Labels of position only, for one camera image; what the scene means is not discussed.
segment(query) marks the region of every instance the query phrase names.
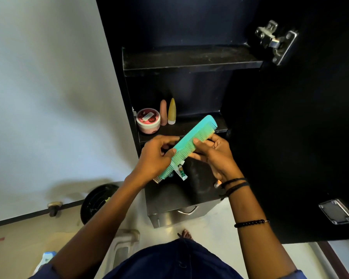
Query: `drawer handle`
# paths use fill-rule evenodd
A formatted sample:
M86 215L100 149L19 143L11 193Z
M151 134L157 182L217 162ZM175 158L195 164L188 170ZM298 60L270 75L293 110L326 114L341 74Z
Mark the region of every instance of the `drawer handle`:
M178 212L181 213L181 214L191 215L198 207L199 206L195 206L195 208L192 211L190 211L190 212L183 212L183 211L178 211Z

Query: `bracelet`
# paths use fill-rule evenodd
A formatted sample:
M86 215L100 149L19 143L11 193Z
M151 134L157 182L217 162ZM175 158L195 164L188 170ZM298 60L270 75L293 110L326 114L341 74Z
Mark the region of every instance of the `bracelet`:
M234 179L230 179L224 183L221 184L221 188L224 189L226 185L230 184L230 183L233 183L235 181L239 181L239 180L245 180L247 181L247 178L234 178Z
M270 220L260 219L260 220L252 220L252 221L247 221L247 222L241 222L241 223L235 224L234 227L235 228L240 228L240 227L249 226L249 225L263 224L263 223L266 223L266 222L270 222Z
M236 190L244 187L244 186L249 186L249 183L246 181L246 182L243 182L243 183L240 183L236 186L233 186L231 187L230 189L228 189L228 191L226 191L225 195L220 195L221 197L221 201L226 198L226 197L229 197L232 193L234 193Z

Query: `dark blue shirt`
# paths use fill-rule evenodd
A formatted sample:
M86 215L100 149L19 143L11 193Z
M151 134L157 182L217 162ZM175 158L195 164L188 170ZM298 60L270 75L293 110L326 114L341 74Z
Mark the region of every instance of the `dark blue shirt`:
M60 279L51 264L44 265L31 278ZM242 279L242 276L197 242L180 238L135 253L104 277L104 279L137 278ZM283 278L306 279L300 270Z

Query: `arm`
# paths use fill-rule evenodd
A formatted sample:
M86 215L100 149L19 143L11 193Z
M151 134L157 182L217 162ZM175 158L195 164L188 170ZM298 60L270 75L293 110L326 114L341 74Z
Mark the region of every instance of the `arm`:
M194 144L199 154L193 153L190 157L208 162L214 176L222 182L244 177L225 139L214 134L204 143L194 139ZM226 189L243 182L231 183L226 186ZM233 192L229 201L236 223L266 220L249 186ZM277 279L296 271L294 263L278 241L269 223L238 228L238 235L250 279Z
M95 276L134 198L169 166L176 153L171 149L164 155L161 148L168 149L168 144L178 140L176 136L158 135L145 144L138 164L123 185L50 261L62 279Z

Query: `hand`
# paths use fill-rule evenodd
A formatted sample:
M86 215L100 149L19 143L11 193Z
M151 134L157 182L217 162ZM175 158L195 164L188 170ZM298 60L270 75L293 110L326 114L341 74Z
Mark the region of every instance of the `hand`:
M158 135L148 141L141 151L140 159L131 174L135 175L143 185L151 179L158 177L170 165L176 149L172 148L166 154L163 149L169 149L169 145L174 145L180 137Z
M220 136L213 134L209 140L202 143L194 138L196 150L189 157L208 163L213 175L222 182L244 177L235 163L229 143Z

